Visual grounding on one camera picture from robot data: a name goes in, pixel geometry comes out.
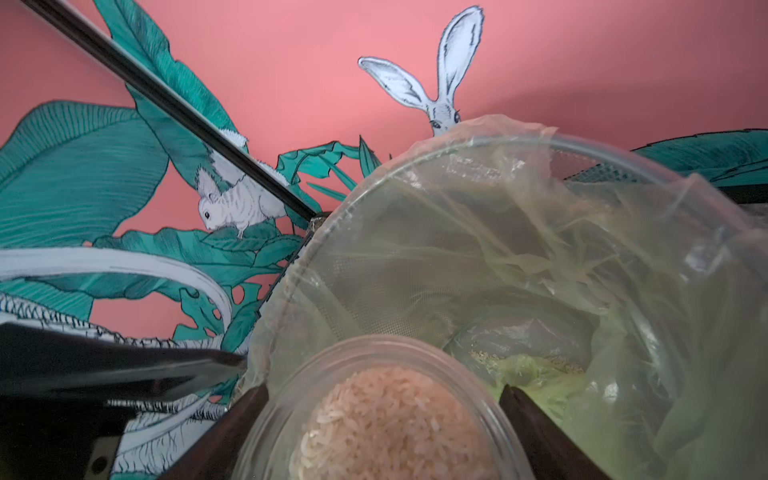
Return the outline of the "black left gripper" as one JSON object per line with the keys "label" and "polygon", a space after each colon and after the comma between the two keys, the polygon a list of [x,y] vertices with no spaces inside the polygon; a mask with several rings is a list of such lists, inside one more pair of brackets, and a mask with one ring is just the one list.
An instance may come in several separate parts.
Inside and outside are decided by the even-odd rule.
{"label": "black left gripper", "polygon": [[[126,407],[76,400],[172,401],[224,382],[246,358],[219,350],[140,348],[27,326],[1,326],[1,477],[108,479]],[[230,479],[269,400],[245,392],[160,480]]]}

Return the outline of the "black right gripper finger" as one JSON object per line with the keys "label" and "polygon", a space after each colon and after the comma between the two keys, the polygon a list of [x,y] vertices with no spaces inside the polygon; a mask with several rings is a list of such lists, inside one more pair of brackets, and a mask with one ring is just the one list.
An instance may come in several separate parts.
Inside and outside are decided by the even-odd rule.
{"label": "black right gripper finger", "polygon": [[499,405],[535,479],[610,480],[523,390],[505,385]]}

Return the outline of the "rice jar with beige lid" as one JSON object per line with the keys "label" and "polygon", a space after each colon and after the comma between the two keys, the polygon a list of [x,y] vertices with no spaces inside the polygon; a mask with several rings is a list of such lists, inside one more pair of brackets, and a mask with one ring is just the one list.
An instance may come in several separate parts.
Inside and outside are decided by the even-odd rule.
{"label": "rice jar with beige lid", "polygon": [[490,390],[445,352],[398,336],[279,361],[236,479],[529,479]]}

